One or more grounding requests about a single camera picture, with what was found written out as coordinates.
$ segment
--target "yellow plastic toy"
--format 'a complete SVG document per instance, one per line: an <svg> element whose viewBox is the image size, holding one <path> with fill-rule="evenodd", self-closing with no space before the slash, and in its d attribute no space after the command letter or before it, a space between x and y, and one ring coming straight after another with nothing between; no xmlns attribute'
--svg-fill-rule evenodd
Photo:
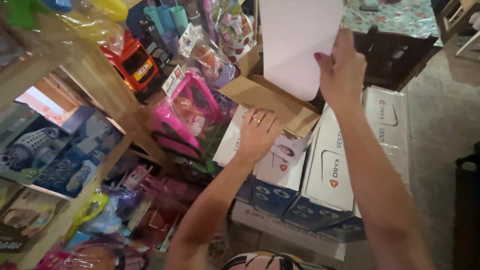
<svg viewBox="0 0 480 270"><path fill-rule="evenodd" d="M94 192L89 200L84 204L78 213L75 214L72 220L72 224L67 233L60 237L63 243L69 242L78 230L78 227L84 222L91 220L94 216L98 215L105 205L108 203L108 196L104 193Z"/></svg>
<svg viewBox="0 0 480 270"><path fill-rule="evenodd" d="M112 21L123 22L127 19L128 9L121 0L90 0L90 3Z"/></svg>

